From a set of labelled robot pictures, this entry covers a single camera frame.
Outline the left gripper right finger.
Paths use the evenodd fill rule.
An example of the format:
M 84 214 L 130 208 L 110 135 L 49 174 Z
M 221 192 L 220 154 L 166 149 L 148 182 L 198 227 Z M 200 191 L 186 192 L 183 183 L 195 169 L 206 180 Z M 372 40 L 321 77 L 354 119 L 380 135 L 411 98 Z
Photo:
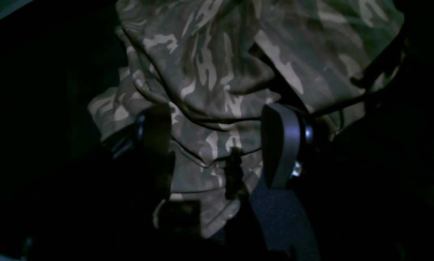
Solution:
M 313 119 L 290 105 L 267 104 L 262 109 L 260 138 L 266 184 L 284 189 L 314 154 Z

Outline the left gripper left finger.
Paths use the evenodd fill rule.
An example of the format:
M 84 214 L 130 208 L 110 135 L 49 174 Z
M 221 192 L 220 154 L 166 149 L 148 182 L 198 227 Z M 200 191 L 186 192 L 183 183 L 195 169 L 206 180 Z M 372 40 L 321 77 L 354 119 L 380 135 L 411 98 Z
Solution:
M 136 123 L 139 183 L 149 193 L 161 199 L 167 198 L 174 163 L 170 152 L 171 108 L 168 104 L 148 107 L 138 114 Z

